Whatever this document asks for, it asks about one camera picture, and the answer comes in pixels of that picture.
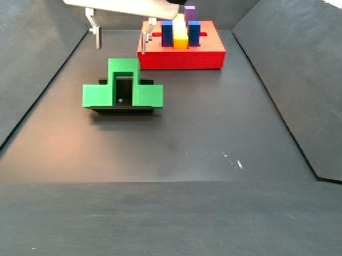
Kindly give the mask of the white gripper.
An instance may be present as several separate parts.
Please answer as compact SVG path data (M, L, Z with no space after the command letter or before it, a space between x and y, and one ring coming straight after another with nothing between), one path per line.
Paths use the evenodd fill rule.
M86 17L90 22L90 32L95 35L95 46L102 48L102 27L95 19L95 10L106 10L148 18L148 26L142 30L142 54L146 54L146 45L152 41L152 30L156 26L156 18L172 20L179 12L179 5L167 0L63 0L67 5L80 6L86 9Z

